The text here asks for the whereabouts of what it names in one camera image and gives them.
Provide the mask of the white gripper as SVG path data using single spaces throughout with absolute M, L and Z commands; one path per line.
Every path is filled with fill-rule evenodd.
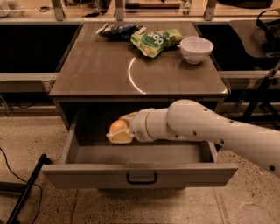
M 130 120 L 129 128 L 109 132 L 106 137 L 112 144 L 129 144 L 134 137 L 139 142 L 174 140 L 175 132 L 168 127 L 166 117 L 166 108 L 147 108 L 122 115 L 120 120 Z

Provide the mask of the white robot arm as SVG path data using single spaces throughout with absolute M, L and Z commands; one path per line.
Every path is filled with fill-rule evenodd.
M 208 141 L 280 177 L 280 131 L 237 122 L 191 100 L 123 115 L 106 135 L 112 144 L 156 140 Z

